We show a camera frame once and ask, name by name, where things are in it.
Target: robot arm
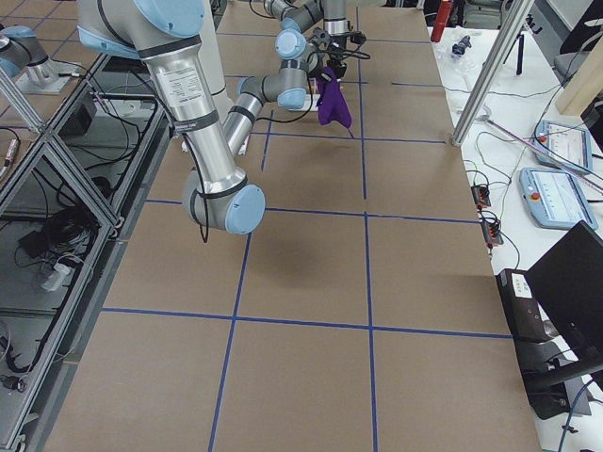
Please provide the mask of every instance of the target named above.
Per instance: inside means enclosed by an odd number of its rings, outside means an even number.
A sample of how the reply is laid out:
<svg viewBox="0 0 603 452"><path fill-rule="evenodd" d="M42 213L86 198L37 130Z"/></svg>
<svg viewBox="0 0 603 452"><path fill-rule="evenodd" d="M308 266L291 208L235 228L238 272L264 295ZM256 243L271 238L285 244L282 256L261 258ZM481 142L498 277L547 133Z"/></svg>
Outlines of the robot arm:
<svg viewBox="0 0 603 452"><path fill-rule="evenodd" d="M48 57L31 28L23 25L0 31L0 67L9 77L25 68L29 80L39 87L58 80L54 61Z"/></svg>
<svg viewBox="0 0 603 452"><path fill-rule="evenodd" d="M282 29L296 29L302 33L322 20L326 32L327 52L330 59L327 65L333 69L337 78L343 78L347 64L341 55L348 47L348 40L362 45L366 37L359 31L353 31L346 18L346 0L310 0L294 6L287 0L264 0L266 13L281 21Z"/></svg>
<svg viewBox="0 0 603 452"><path fill-rule="evenodd" d="M84 45L139 58L149 68L195 163L183 196L190 218L232 234L251 232L263 216L264 195L236 166L205 80L199 59L203 3L78 0L78 14Z"/></svg>

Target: blue tape grid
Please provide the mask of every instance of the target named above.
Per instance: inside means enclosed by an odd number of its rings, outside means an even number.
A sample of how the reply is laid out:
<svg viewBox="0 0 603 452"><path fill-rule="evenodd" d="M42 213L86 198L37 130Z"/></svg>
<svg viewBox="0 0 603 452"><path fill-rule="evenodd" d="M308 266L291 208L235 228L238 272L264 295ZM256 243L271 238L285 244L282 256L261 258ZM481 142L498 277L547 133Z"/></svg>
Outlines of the blue tape grid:
<svg viewBox="0 0 603 452"><path fill-rule="evenodd" d="M226 353L224 356L224 365L222 366L222 374L220 377L220 388L218 389L218 398L216 400L216 409L214 410L214 421L211 426L211 435L209 437L209 446L207 447L208 452L214 450L214 443L216 441L216 432L218 431L218 421L220 419L220 407L222 402L222 396L224 395L224 385L226 384L226 375L228 373L228 363L230 362L230 352L233 347L233 339L235 337L236 328L236 315L238 314L238 305L241 300L241 292L243 290L243 281L245 279L245 270L247 269L247 258L249 256L249 247L252 243L252 235L247 236L247 243L245 244L245 253L243 254L243 264L241 265L241 274L238 279L238 288L236 290L235 309L233 310L233 317L230 322L230 332L228 333L228 343L226 345Z"/></svg>
<svg viewBox="0 0 603 452"><path fill-rule="evenodd" d="M387 327L384 325L369 325L355 323L337 323L337 322L319 322L313 320L296 320L288 318L269 318L269 317L253 317L248 315L221 315L208 313L191 313L187 311L160 311L153 309L137 309L137 308L120 308L120 307L105 307L104 313L119 313L133 315L159 315L165 317L184 317L184 318L204 318L208 320L222 320L228 322L246 322L246 323L267 323L270 325L295 325L300 327L317 327L317 328L332 328L338 330L361 330L361 331L384 331L409 334L427 334L430 336L454 336L454 337L469 337L480 339L506 339L511 340L513 337L510 334L496 334L491 332L473 332L473 331L450 331L450 330L430 330L424 328L404 328L404 327Z"/></svg>
<svg viewBox="0 0 603 452"><path fill-rule="evenodd" d="M358 8L356 9L356 29L361 29L360 26L360 14ZM360 136L359 137L321 137L321 136L310 136L310 135L298 135L298 134L287 134L287 133L275 133L272 131L272 123L269 124L268 131L266 133L253 133L254 135L265 135L266 141L264 144L264 151L262 156L261 170L263 171L269 152L269 139L272 136L286 136L286 137L314 137L324 139L352 139L359 140L361 142L362 149L362 181L363 181L363 198L367 198L367 168L366 168L366 142L367 141L401 141L401 142L426 142L426 143L441 143L444 141L440 140L415 140L415 139L387 139L387 138L367 138L365 136L365 112L364 112L364 99L363 99L363 85L365 82L362 79L362 62L357 61L358 64L358 82L359 89L359 102L360 102ZM179 204L178 201L164 201L164 200L147 200L151 203L162 203L166 202L169 204ZM397 216L397 215L381 215L381 214L369 214L368 212L354 213L354 212L337 212L337 211L322 211L322 210L300 210L300 209L287 209L279 207L267 208L269 212L287 212L293 214L309 214L309 215L326 215L326 216L344 216L353 218L362 218L364 221L365 231L365 265L366 265L366 278L367 278L367 324L346 324L346 323L332 323L332 322L317 322L307 320L296 320L296 319L276 319L276 318L264 318L264 317L250 317L250 316L238 316L234 314L232 317L225 315L205 315L195 313L166 313L158 311L141 311L141 310L124 310L120 308L107 308L110 312L122 312L122 313L138 313L148 315L181 315L181 316L196 316L202 318L213 318L231 322L231 334L229 335L228 345L226 348L226 356L224 359L224 366L222 369L222 378L220 380L220 389L218 395L218 401L216 405L214 423L212 426L212 433L210 437L210 444L208 446L208 452L213 452L214 444L219 424L220 417L220 403L223 396L225 379L228 370L228 362L230 360L230 354L232 349L232 339L235 333L235 327L237 322L252 322L252 323L265 323L265 324L280 324L280 325L296 325L305 327L320 327L320 328L332 328L332 329L346 329L346 330L360 330L366 331L368 334L368 358L370 365L370 398L371 398L371 420L372 420L372 440L373 440L373 452L379 452L379 420L378 420L378 407L377 407L377 378L376 378L376 366L375 366L375 338L374 331L387 331L393 333L412 333L412 334L430 334L430 335L443 335L443 336L462 336L472 338L493 338L493 339L507 339L511 340L512 336L507 334L492 334L485 332L469 332L469 331L437 331L427 329L411 329L411 328L400 328L400 327L387 327L379 326L374 324L373 320L373 305L372 305L372 285L371 285L371 261L370 261L370 234L369 224L374 218L399 218L405 220L419 220L419 221L440 221L448 223L467 223L467 224L479 224L476 220L462 220L454 218L420 218L411 216ZM240 302L240 291L244 280L244 273L247 265L247 258L249 254L250 240L248 239L247 247L245 249L244 264L241 270L241 278L239 281L239 288L236 298L235 312L238 310L238 304Z"/></svg>
<svg viewBox="0 0 603 452"><path fill-rule="evenodd" d="M23 0L14 10L19 8L25 3ZM55 9L58 8L60 3L44 18L47 19ZM356 27L360 29L360 14L358 8L356 9ZM66 40L52 40L59 41L61 45L53 53L56 55L62 47L71 40L75 31ZM255 37L270 37L274 38L276 35L269 34L246 34L246 33L218 33L219 35L232 35L232 36L255 36ZM430 44L428 41L413 41L413 40L368 40L374 42L403 42L403 43L414 43L414 44ZM422 142L422 143L436 143L445 144L441 140L415 140L415 139L387 139L387 138L366 138L365 127L364 127L364 110L363 110L363 91L362 86L367 82L362 80L362 69L361 61L358 60L358 78L357 82L349 82L358 84L360 94L360 130L361 134L359 138L352 137L322 137L312 135L297 135L297 134L285 134L285 133L273 133L271 131L272 122L269 123L269 128L266 133L254 133L254 135L266 135L266 141L264 146L264 154L261 163L261 170L264 170L266 160L268 157L269 139L270 136L286 136L286 137L317 137L317 138L333 138L333 139L358 139L362 144L362 179L363 179L363 198L367 198L367 175L366 175L366 159L365 159L365 143L366 141L398 141L398 142ZM404 83L392 83L397 86L418 86L418 87L440 87L437 85L421 85L421 84L404 84ZM4 115L8 109L5 109L0 116ZM166 203L166 204L181 204L179 201L170 200L147 200L149 203ZM309 326L309 327L322 327L322 328L337 328L337 329L348 329L348 330L362 330L368 332L368 343L369 343L369 362L370 362L370 389L371 389L371 409L372 409L372 431L373 431L373 452L379 451L379 437L378 437L378 419L377 419L377 385L375 377L375 349L374 349L374 331L390 331L397 333L414 333L414 334L431 334L431 335L445 335L445 336L463 336L463 337L476 337L476 338L494 338L494 339L512 339L512 336L507 334L491 334L491 333L480 333L480 332L468 332L468 331L437 331L437 330L425 330L425 329L410 329L410 328L398 328L398 327L385 327L376 326L373 324L373 312L372 312L372 288L371 288L371 271L370 271L370 242L369 242L369 219L370 218L400 218L408 220L421 220L421 221L442 221L442 222L459 222L459 223L470 223L477 224L476 220L459 220L453 218L418 218L408 216L395 216L395 215L377 215L369 214L364 212L360 213L349 213L349 212L328 212L328 211L304 211L296 209L283 209L283 208L268 208L268 211L273 212L290 212L290 213L305 213L313 215L335 215L335 216L351 216L360 217L364 219L365 224L365 248L366 248L366 271L367 271L367 325L355 325L355 324L344 324L344 323L330 323L330 322L314 322L314 321L303 321L303 320L287 320L287 319L273 319L273 318L262 318L262 317L249 317L249 316L238 316L238 307L241 298L242 287L245 279L245 272L247 269L247 262L249 256L250 245L252 241L252 235L250 234L247 239L245 246L245 252L243 256L243 262L241 265L241 272L238 282L238 288L236 292L235 307L232 315L212 315L202 313L186 313L186 312L169 312L169 311L152 311L152 310L141 310L141 309L127 309L127 308L104 308L103 311L107 313L125 313L125 314L139 314L139 315L168 315L168 316L182 316L182 317L197 317L216 319L223 321L230 321L231 327L228 336L228 342L226 352L224 356L224 362L222 366L222 372L220 377L220 388L218 397L216 400L216 407L214 410L214 419L212 423L211 436L208 445L208 452L212 452L216 440L216 434L218 430L218 423L220 420L220 407L221 401L224 394L224 387L226 384L226 378L228 374L228 366L230 361L230 355L232 350L232 344L236 332L237 321L253 322L253 323L269 323L269 324L282 324L282 325L297 325L297 326Z"/></svg>
<svg viewBox="0 0 603 452"><path fill-rule="evenodd" d="M356 7L356 29L360 30L360 11ZM362 60L358 62L358 80L362 81ZM363 109L362 84L358 84L360 97L360 139L362 140L362 188L363 198L367 199L367 165L365 153L365 112ZM370 406L373 427L373 452L379 452L379 428L377 422L377 378L375 376L375 335L373 331L373 300L370 274L370 239L368 234L368 214L365 221L365 266L367 268L367 308L368 308L368 359L370 363Z"/></svg>

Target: white device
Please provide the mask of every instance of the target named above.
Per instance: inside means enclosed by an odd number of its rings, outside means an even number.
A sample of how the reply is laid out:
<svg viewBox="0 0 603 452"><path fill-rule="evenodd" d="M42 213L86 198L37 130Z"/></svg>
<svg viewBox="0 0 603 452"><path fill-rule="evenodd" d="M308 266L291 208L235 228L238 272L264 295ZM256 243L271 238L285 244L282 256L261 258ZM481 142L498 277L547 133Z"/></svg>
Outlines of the white device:
<svg viewBox="0 0 603 452"><path fill-rule="evenodd" d="M71 268L65 264L57 262L53 267L53 271L46 281L41 285L41 288L46 292L55 292L65 281L65 278L72 272Z"/></svg>

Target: blue tape line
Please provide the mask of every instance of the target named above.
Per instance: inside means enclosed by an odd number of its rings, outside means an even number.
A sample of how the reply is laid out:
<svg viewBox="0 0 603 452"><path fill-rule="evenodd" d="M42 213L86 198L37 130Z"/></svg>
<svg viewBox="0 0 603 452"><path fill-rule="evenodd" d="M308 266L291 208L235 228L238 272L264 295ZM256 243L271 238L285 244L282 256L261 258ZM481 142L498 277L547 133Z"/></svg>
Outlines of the blue tape line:
<svg viewBox="0 0 603 452"><path fill-rule="evenodd" d="M358 8L356 7L356 23L358 23L358 28L360 29L360 16L358 13ZM358 79L362 82L362 65L360 64L360 59L358 61ZM367 199L367 160L365 153L365 111L363 109L362 102L362 83L358 84L358 94L360 101L360 147L361 147L361 156L362 156L362 199Z"/></svg>
<svg viewBox="0 0 603 452"><path fill-rule="evenodd" d="M408 217L405 215L382 215L368 214L369 218L397 218L408 219L411 221L440 221L445 223L463 223L463 224L481 224L477 219L457 219L457 218L430 218L430 217Z"/></svg>
<svg viewBox="0 0 603 452"><path fill-rule="evenodd" d="M417 329L417 328L403 328L403 327L384 327L373 325L356 325L352 323L336 323L336 322L318 322L312 320L293 320L293 319L282 319L282 318L265 318L265 317L252 317L252 316L232 316L232 315L220 315L220 314L204 314L204 313L190 313L190 312L178 312L178 311L157 311L147 309L134 309L134 308L118 308L118 307L105 307L102 309L104 313L118 313L118 314L133 314L133 315L159 315L165 317L189 317L189 318L206 318L209 320L226 320L226 321L241 321L249 323L270 323L277 325L296 325L300 327L322 327L322 328L336 328L343 330L364 330L364 331L385 331L385 332L404 332L411 334L428 334L435 336L460 336L460 337L478 337L486 339L513 339L510 334L495 334L489 332L470 332L470 331L446 331L446 330L428 330L428 329Z"/></svg>
<svg viewBox="0 0 603 452"><path fill-rule="evenodd" d="M272 132L275 137L298 137L298 138L324 138L324 139L350 139L359 141L360 138L352 137L337 137L335 135L306 135L306 134L289 134L287 132Z"/></svg>
<svg viewBox="0 0 603 452"><path fill-rule="evenodd" d="M291 320L282 318L264 318L264 317L247 317L238 316L236 320L252 323L270 323L278 325L296 325L300 327L322 327L322 328L339 328L344 330L370 330L366 325L354 325L351 323L334 323L334 322L316 322L311 320Z"/></svg>
<svg viewBox="0 0 603 452"><path fill-rule="evenodd" d="M25 1L26 0L23 0L19 5L17 5L15 8L13 8L12 11L9 14L7 14L5 18L7 19L7 18L11 17L12 13L15 12L17 9L19 9L23 5L23 3L25 3Z"/></svg>
<svg viewBox="0 0 603 452"><path fill-rule="evenodd" d="M282 207L267 207L267 212L287 212L292 214L311 214L311 215L333 215L341 217L363 217L364 214L354 214L353 212L337 212L327 210L303 210L303 209L285 209Z"/></svg>
<svg viewBox="0 0 603 452"><path fill-rule="evenodd" d="M245 244L245 253L243 254L243 264L241 265L241 274L238 279L238 289L236 290L235 309L233 310L233 320L230 324L230 331L228 333L228 344L226 346L226 353L224 356L224 366L222 367L222 375L220 377L220 388L218 389L218 399L216 400L216 409L214 410L214 422L211 426L211 435L209 437L209 446L207 447L208 452L214 450L214 443L216 441L216 432L218 431L218 421L220 419L220 407L222 402L222 396L224 394L224 385L226 383L226 373L228 372L228 363L230 362L230 352L233 346L233 338L235 337L235 326L236 326L236 314L238 312L238 305L241 301L241 293L243 291L243 281L245 280L245 270L247 269L247 258L249 257L249 248L252 243L252 235L247 236L247 243Z"/></svg>
<svg viewBox="0 0 603 452"><path fill-rule="evenodd" d="M212 320L228 320L228 321L232 321L232 319L233 319L230 315L187 313L187 312L178 312L178 311L154 311L154 310L148 310L148 309L134 309L134 308L104 307L102 309L102 311L104 313L162 315L162 316L166 316L166 317L195 317L195 318L209 318Z"/></svg>
<svg viewBox="0 0 603 452"><path fill-rule="evenodd" d="M30 21L43 21L44 19L52 19L53 21L72 21L72 22L77 22L77 19L71 19L69 17L31 17L31 16L13 16L13 15L8 15L6 16L7 19L27 19Z"/></svg>
<svg viewBox="0 0 603 452"><path fill-rule="evenodd" d="M277 35L267 35L264 33L228 33L228 32L217 32L217 35L222 36L247 36L247 37L257 37L257 38L276 38Z"/></svg>
<svg viewBox="0 0 603 452"><path fill-rule="evenodd" d="M361 137L335 137L329 135L309 135L309 134L289 134L284 132L272 132L275 137L301 137L301 138L324 138L324 139L350 139L352 141L361 141ZM416 139L416 138L371 138L364 137L364 141L383 141L387 143L431 143L447 144L442 139Z"/></svg>
<svg viewBox="0 0 603 452"><path fill-rule="evenodd" d="M443 88L442 85L434 85L431 83L401 83L401 82L392 82L392 85L395 87L424 87L424 88Z"/></svg>
<svg viewBox="0 0 603 452"><path fill-rule="evenodd" d="M443 139L416 139L416 138L370 138L365 137L366 141L385 141L388 143L431 143L447 144Z"/></svg>
<svg viewBox="0 0 603 452"><path fill-rule="evenodd" d="M54 57L56 54L58 54L58 53L61 51L61 49L62 49L62 48L65 46L65 44L66 44L67 42L74 42L74 41L78 42L78 41L79 41L79 40L72 40L72 36L73 36L75 33L77 33L77 29L75 29L75 30L73 31L73 33L72 33L71 35L69 35L69 36L67 37L67 39L66 39L66 40L64 40L64 41L63 41L63 43L62 43L62 44L60 44L60 45L58 46L58 48L56 49L56 51L53 53L53 57Z"/></svg>
<svg viewBox="0 0 603 452"><path fill-rule="evenodd" d="M480 337L485 339L513 339L510 334L496 334L490 332L470 332L470 331L446 331L446 330L425 330L420 328L399 328L399 327L373 327L374 331L389 332L409 332L412 334L428 334L433 336L459 336L459 337Z"/></svg>
<svg viewBox="0 0 603 452"><path fill-rule="evenodd" d="M57 8L58 8L58 7L60 7L60 2L57 2L57 5L56 5L54 8L52 8L52 9L50 10L50 12L49 12L48 14L46 14L46 15L45 15L45 16L44 16L44 17L41 19L41 22L32 28L32 30L35 30L35 29L36 29L36 28L38 28L40 25L42 25L46 19L50 18L50 16L52 15L52 13L53 13L53 12L55 12L55 11L57 10Z"/></svg>
<svg viewBox="0 0 603 452"><path fill-rule="evenodd" d="M151 204L175 204L175 205L182 205L181 201L170 201L170 200L146 200L145 202L151 203Z"/></svg>
<svg viewBox="0 0 603 452"><path fill-rule="evenodd" d="M270 119L274 118L274 110L270 111ZM272 121L269 121L268 131L266 132L266 142L264 143L264 155L262 155L262 163L260 164L260 170L264 172L266 166L266 157L268 156L268 144L270 141L270 132L272 131Z"/></svg>
<svg viewBox="0 0 603 452"><path fill-rule="evenodd" d="M428 40L367 40L370 42L396 42L402 44L431 44Z"/></svg>
<svg viewBox="0 0 603 452"><path fill-rule="evenodd" d="M379 431L377 428L377 377L375 374L375 339L373 333L373 299L370 272L370 238L368 233L368 214L365 212L365 265L367 267L367 308L368 308L368 354L370 359L370 400L373 420L373 452L379 450Z"/></svg>

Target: cardboard table surface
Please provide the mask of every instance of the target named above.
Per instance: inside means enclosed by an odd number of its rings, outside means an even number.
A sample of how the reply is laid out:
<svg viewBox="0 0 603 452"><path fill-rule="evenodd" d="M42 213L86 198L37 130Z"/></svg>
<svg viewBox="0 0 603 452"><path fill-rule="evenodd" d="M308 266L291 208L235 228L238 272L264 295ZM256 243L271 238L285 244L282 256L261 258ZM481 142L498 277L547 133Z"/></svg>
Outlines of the cardboard table surface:
<svg viewBox="0 0 603 452"><path fill-rule="evenodd" d="M350 11L351 135L258 123L251 235L201 243L172 143L47 452L540 450L422 14ZM229 3L230 78L278 69L277 25Z"/></svg>

